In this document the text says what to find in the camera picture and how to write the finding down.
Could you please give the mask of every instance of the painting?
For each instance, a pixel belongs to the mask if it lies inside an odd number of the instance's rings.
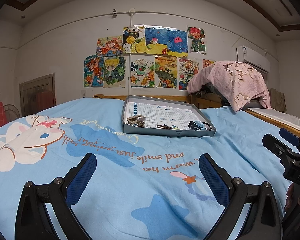
[[[145,27],[131,26],[123,28],[123,53],[145,52]]]
[[[167,29],[168,36],[168,55],[175,57],[188,56],[188,37],[187,33],[178,30]]]
[[[103,73],[103,87],[125,87],[125,57],[105,57]]]
[[[198,60],[179,58],[179,90],[187,90],[188,82],[198,72]]]
[[[203,67],[210,66],[212,63],[215,63],[215,60],[210,60],[210,59],[203,59]]]
[[[167,29],[160,26],[145,27],[145,52],[164,55],[168,53]]]
[[[84,87],[103,86],[103,58],[92,55],[84,60]]]
[[[176,57],[155,56],[155,73],[160,81],[159,88],[176,88],[178,84],[178,59]]]
[[[206,42],[204,30],[196,27],[188,27],[188,37],[192,39],[191,51],[206,53]]]
[[[99,38],[96,54],[99,57],[110,57],[122,54],[122,35],[114,37]]]
[[[131,87],[154,87],[154,60],[138,59],[131,62]]]

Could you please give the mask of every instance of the hand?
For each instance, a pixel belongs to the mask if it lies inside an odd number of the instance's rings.
[[[288,190],[287,190],[287,199],[286,199],[286,205],[284,207],[284,211],[287,212],[288,209],[291,207],[292,205],[292,194],[294,191],[294,183],[291,183]]]

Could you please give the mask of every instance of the electrical outlet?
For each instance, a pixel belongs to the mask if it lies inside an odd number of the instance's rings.
[[[81,90],[81,98],[86,98],[86,90]]]

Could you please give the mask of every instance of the wire fan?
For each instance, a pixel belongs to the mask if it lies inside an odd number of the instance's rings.
[[[8,122],[12,122],[20,118],[20,113],[14,105],[5,105],[4,112]]]

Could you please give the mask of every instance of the metal bolt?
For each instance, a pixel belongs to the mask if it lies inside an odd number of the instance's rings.
[[[28,181],[26,184],[25,184],[26,187],[31,187],[32,186],[32,181]]]
[[[242,179],[240,179],[239,177],[235,177],[233,178],[234,183],[236,184],[241,184],[242,183]]]
[[[270,184],[269,181],[265,181],[265,182],[263,183],[263,185],[265,185],[265,187],[271,187],[271,184]]]
[[[54,179],[54,183],[55,184],[60,184],[62,182],[62,178],[61,177],[57,177]]]

